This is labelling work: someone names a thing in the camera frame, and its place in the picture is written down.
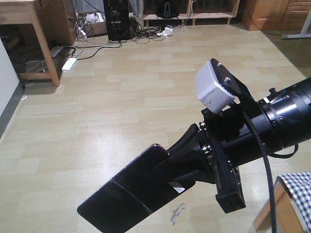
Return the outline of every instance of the power strip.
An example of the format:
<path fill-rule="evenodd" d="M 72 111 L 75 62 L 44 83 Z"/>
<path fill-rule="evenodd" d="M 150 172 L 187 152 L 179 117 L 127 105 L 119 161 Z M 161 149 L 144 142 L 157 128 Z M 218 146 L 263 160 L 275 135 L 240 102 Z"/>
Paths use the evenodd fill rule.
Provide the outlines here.
<path fill-rule="evenodd" d="M 66 71 L 66 70 L 70 70 L 70 68 L 72 67 L 72 65 L 75 63 L 77 59 L 76 58 L 69 58 L 66 63 L 63 65 L 62 70 Z"/>
<path fill-rule="evenodd" d="M 63 46 L 55 46 L 53 49 L 51 49 L 50 53 L 51 53 L 51 56 L 52 58 L 56 57 L 61 50 L 63 50 Z"/>

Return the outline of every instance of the speaker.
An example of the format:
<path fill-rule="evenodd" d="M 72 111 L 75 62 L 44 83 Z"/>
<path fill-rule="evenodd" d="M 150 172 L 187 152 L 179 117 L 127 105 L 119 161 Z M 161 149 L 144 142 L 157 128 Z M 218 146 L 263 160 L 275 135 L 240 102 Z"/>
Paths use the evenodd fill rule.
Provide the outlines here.
<path fill-rule="evenodd" d="M 130 20 L 127 0 L 104 0 L 108 39 L 111 41 L 128 40 Z"/>

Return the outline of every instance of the blue checkered fabric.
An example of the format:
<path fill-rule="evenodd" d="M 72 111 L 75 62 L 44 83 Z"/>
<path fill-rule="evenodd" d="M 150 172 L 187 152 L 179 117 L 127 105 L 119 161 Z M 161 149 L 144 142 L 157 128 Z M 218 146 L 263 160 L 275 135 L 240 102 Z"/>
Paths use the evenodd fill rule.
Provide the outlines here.
<path fill-rule="evenodd" d="M 286 184 L 311 233 L 311 172 L 283 174 L 277 178 Z"/>

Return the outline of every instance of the wooden floor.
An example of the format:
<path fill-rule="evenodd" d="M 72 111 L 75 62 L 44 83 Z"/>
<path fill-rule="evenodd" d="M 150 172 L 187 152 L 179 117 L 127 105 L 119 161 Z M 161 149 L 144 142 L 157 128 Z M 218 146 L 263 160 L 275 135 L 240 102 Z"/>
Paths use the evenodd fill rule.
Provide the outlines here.
<path fill-rule="evenodd" d="M 149 145 L 168 148 L 203 120 L 194 75 L 207 60 L 221 61 L 256 100 L 270 87 L 280 90 L 311 76 L 310 40 L 275 40 L 283 52 L 261 32 L 187 27 L 163 41 L 128 42 L 77 61 L 62 74 L 59 88 L 27 87 L 27 99 L 0 141 L 0 232 L 99 232 L 76 213 L 77 206 Z M 300 55 L 305 51 L 308 56 Z M 310 145 L 301 144 L 290 159 L 271 158 L 274 177 L 310 170 Z M 247 208 L 224 214 L 216 187 L 197 183 L 129 232 L 251 232 L 268 198 L 263 161 L 240 172 Z M 174 216 L 181 205 L 185 209 Z"/>

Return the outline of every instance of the wooden cabinet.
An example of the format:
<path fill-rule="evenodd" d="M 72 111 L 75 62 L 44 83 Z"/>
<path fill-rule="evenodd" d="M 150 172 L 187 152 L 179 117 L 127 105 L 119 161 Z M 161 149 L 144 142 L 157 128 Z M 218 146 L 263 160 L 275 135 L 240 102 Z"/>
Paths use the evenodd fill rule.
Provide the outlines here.
<path fill-rule="evenodd" d="M 73 45 L 77 21 L 72 0 L 41 0 L 38 16 L 49 45 Z M 32 25 L 21 25 L 22 37 L 28 46 L 38 44 Z"/>
<path fill-rule="evenodd" d="M 242 24 L 259 29 L 301 29 L 311 9 L 311 0 L 247 0 Z"/>
<path fill-rule="evenodd" d="M 148 26 L 149 20 L 161 20 L 156 16 L 157 7 L 163 0 L 144 0 L 144 13 L 142 19 Z M 181 19 L 182 24 L 187 19 L 192 19 L 192 24 L 195 25 L 195 20 L 198 18 L 227 18 L 229 24 L 231 19 L 237 16 L 240 0 L 181 0 L 175 1 L 176 7 L 179 10 L 179 16 L 171 19 Z"/>

